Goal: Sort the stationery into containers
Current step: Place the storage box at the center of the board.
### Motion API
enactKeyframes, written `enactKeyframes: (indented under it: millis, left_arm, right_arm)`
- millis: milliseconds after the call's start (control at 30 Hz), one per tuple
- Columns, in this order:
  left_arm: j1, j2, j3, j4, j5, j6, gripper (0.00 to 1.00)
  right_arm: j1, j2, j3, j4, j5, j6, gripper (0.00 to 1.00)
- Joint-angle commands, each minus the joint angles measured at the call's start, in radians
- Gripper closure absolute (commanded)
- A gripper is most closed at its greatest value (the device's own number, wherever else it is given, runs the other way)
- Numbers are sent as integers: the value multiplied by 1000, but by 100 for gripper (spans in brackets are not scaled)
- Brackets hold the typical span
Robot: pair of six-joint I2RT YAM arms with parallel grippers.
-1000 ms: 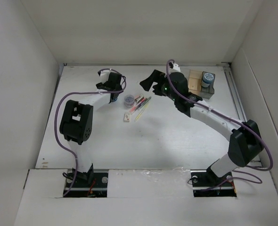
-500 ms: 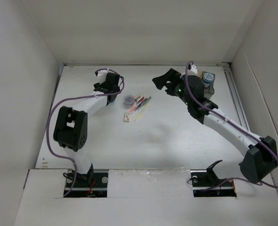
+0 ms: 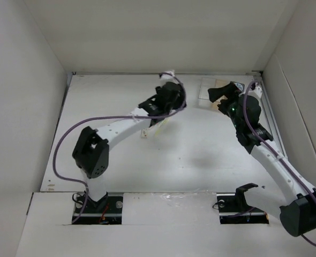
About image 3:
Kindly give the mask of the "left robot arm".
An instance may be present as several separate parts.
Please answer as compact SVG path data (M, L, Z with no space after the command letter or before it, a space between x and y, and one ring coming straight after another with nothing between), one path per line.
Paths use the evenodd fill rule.
M156 94L139 104L127 117L103 127L82 131L72 152L77 167L85 174L89 197L88 207L101 212L106 207L108 193L102 174L109 165L110 151L132 134L150 128L169 117L173 110L186 107L186 93L181 83L166 82L156 87Z

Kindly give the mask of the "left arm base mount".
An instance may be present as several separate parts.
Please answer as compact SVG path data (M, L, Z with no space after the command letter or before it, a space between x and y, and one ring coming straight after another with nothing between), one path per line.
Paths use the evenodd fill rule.
M83 210L85 192L74 193L72 200L74 202L73 225L121 225L122 223L122 194L107 193L99 202L88 198Z

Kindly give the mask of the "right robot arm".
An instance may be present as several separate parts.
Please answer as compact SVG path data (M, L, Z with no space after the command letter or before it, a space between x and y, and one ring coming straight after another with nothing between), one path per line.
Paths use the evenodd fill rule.
M260 124L262 88L229 82L208 89L209 100L228 116L241 146L257 160L280 188L283 196L268 194L254 183L236 189L234 204L245 213L255 207L278 219L288 234L305 236L316 229L316 187L308 182L279 151L273 136Z

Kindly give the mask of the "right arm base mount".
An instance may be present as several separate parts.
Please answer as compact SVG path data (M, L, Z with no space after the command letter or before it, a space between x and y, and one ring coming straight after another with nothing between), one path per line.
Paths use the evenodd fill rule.
M257 184L249 183L236 188L232 193L217 193L212 208L219 212L220 224L269 224L267 214L259 208L249 206L244 193Z

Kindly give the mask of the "blue cleaning gel jar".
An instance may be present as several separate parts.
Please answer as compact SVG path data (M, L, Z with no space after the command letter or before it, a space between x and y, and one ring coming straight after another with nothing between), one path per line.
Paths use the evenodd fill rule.
M243 93L245 89L245 85L239 82L234 82L235 86Z

